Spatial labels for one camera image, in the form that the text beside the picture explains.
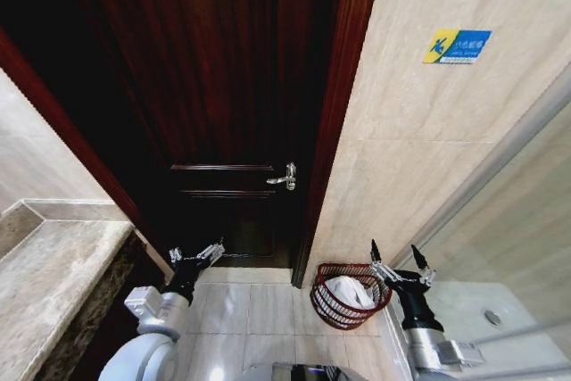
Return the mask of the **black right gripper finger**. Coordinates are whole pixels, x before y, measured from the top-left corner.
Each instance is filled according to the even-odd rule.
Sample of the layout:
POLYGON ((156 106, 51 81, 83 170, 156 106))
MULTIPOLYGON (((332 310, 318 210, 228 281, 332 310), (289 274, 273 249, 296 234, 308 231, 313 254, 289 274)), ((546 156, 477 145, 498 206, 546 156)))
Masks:
POLYGON ((419 269, 420 283, 425 286, 431 286, 434 282, 435 270, 429 266, 424 254, 414 244, 411 245, 411 249, 419 269))
POLYGON ((375 273, 383 280, 394 281, 395 273, 390 267, 388 267, 382 262, 382 258, 380 256, 377 243, 374 239, 371 240, 370 256, 371 256, 371 268, 375 271, 375 273))

